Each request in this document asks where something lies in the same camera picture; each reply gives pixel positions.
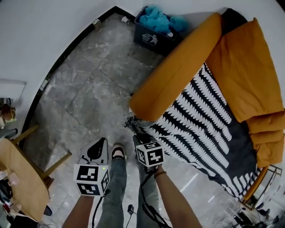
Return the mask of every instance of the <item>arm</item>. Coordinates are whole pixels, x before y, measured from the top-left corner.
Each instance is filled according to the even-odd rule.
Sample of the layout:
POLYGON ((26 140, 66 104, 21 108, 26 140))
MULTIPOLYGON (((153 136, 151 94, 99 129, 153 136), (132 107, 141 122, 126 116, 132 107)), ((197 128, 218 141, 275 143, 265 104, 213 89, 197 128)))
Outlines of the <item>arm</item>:
MULTIPOLYGON (((159 165, 156 174, 162 171, 163 168, 159 165)), ((173 228, 202 228, 189 203, 170 178, 161 174, 155 180, 173 228)))
POLYGON ((87 228, 94 197, 80 196, 62 228, 87 228))

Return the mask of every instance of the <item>jeans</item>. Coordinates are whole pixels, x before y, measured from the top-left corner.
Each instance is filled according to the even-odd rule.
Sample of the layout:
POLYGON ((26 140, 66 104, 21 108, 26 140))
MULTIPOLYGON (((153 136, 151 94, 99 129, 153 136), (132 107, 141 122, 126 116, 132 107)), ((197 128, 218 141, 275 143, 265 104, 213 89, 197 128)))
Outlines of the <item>jeans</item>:
MULTIPOLYGON (((147 174, 143 165, 139 165, 139 179, 142 183, 147 174)), ((123 159, 113 159, 110 170, 110 183, 108 186, 110 193, 107 194, 103 201, 102 215, 97 228, 123 228, 124 213, 122 201, 126 189, 126 161, 123 159)), ((149 205, 153 206, 158 212, 159 196, 156 182, 152 176, 143 186, 144 195, 149 205)), ((156 222, 149 218, 142 208, 143 196, 141 189, 138 193, 138 211, 137 211, 137 228, 158 228, 156 222)))

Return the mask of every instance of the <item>sofa cushion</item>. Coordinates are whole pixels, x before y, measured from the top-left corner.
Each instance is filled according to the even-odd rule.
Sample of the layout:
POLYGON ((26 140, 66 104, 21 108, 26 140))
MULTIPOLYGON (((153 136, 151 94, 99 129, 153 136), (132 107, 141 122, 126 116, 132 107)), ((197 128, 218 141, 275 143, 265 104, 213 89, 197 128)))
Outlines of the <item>sofa cushion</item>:
POLYGON ((206 63, 238 122, 284 110, 273 61, 256 18, 224 35, 206 63))

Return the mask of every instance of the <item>trash bin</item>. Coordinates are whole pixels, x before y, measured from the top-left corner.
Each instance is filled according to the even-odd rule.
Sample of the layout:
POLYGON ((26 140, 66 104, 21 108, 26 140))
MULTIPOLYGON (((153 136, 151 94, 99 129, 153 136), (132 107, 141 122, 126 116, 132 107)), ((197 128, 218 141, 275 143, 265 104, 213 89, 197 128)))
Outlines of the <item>trash bin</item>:
POLYGON ((173 37, 169 37, 140 24, 139 18, 145 14, 144 8, 134 20, 134 42, 158 54, 168 55, 182 41, 182 37, 172 28, 173 37))

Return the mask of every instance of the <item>wooden table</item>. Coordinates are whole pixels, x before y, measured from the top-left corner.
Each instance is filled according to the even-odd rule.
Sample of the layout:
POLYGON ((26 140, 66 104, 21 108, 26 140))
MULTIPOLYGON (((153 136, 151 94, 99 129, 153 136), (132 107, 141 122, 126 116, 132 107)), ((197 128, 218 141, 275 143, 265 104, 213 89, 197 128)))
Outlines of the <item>wooden table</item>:
POLYGON ((49 201, 49 191, 25 155, 8 139, 0 140, 0 162, 8 174, 16 173, 20 182, 12 185, 13 197, 21 204, 21 211, 40 222, 49 201))

